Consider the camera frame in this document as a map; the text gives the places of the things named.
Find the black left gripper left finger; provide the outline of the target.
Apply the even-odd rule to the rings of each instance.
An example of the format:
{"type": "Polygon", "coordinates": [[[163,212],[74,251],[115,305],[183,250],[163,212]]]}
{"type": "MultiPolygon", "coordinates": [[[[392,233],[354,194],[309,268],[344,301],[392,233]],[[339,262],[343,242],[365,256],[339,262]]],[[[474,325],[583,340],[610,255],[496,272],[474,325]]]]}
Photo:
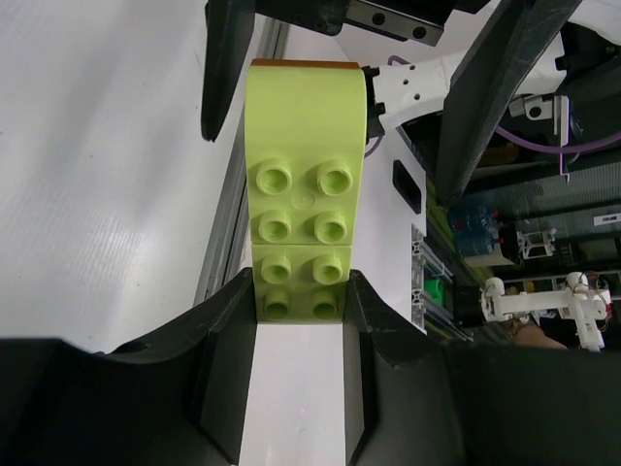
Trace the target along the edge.
{"type": "Polygon", "coordinates": [[[5,465],[235,465],[256,337],[252,273],[109,352],[1,343],[5,465]]]}

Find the blue water bottles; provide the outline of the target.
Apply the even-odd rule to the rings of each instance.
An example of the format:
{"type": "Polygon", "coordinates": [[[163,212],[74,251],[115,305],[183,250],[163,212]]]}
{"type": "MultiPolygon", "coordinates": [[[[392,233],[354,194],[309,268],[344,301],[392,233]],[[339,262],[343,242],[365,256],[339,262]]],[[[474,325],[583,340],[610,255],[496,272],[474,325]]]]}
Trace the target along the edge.
{"type": "Polygon", "coordinates": [[[497,215],[480,204],[461,204],[448,211],[447,220],[461,257],[492,254],[499,243],[497,215]]]}

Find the long light green lego brick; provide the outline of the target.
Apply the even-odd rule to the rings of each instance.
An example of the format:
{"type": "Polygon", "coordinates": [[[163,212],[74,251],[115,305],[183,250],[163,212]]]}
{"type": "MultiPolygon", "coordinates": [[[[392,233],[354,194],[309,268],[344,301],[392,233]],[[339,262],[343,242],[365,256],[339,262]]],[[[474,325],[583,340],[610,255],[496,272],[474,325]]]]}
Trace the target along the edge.
{"type": "Polygon", "coordinates": [[[254,60],[245,92],[252,242],[351,245],[366,140],[359,65],[254,60]]]}

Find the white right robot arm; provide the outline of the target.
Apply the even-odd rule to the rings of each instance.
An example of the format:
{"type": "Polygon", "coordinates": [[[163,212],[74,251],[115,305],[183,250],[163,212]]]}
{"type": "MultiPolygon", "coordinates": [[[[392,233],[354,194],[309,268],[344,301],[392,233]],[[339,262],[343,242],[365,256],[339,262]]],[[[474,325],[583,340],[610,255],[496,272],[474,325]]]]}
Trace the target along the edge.
{"type": "MultiPolygon", "coordinates": [[[[399,41],[435,45],[452,10],[468,1],[210,1],[205,7],[206,64],[201,132],[218,137],[237,86],[254,21],[264,16],[334,37],[352,25],[399,41]]],[[[437,193],[444,203],[461,197],[484,147],[500,130],[512,96],[528,90],[530,75],[562,29],[574,23],[610,40],[620,39],[616,1],[503,1],[470,47],[421,62],[414,86],[404,66],[367,70],[369,135],[404,121],[442,115],[437,193]]]]}

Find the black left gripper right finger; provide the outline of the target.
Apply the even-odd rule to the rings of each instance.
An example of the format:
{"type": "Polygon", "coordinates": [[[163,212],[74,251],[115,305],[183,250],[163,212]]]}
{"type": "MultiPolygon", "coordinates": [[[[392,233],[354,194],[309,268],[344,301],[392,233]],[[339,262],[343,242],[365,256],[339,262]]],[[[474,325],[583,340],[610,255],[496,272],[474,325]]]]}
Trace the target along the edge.
{"type": "Polygon", "coordinates": [[[616,465],[620,356],[430,340],[360,271],[343,318],[349,465],[616,465]]]}

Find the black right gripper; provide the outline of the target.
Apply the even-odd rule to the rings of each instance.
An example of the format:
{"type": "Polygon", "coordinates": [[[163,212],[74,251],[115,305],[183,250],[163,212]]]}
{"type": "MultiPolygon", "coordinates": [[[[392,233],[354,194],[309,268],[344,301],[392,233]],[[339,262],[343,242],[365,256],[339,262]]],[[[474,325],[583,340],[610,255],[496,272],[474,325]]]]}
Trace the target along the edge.
{"type": "MultiPolygon", "coordinates": [[[[505,0],[483,26],[453,74],[443,103],[434,181],[440,205],[451,206],[461,198],[519,85],[579,5],[505,0]]],[[[326,36],[339,35],[349,24],[433,47],[454,9],[453,1],[209,0],[203,138],[215,141],[228,115],[256,12],[326,36]]]]}

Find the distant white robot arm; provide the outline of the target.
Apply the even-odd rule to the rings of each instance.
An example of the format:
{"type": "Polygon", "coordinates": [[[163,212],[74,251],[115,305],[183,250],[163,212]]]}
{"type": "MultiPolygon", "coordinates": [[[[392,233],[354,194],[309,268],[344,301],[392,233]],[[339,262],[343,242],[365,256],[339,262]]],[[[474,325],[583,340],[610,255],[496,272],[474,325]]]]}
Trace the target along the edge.
{"type": "Polygon", "coordinates": [[[353,271],[343,316],[349,465],[616,465],[620,357],[597,321],[608,294],[570,273],[562,290],[508,295],[497,278],[474,296],[505,320],[566,309],[579,350],[439,344],[353,271]]]}

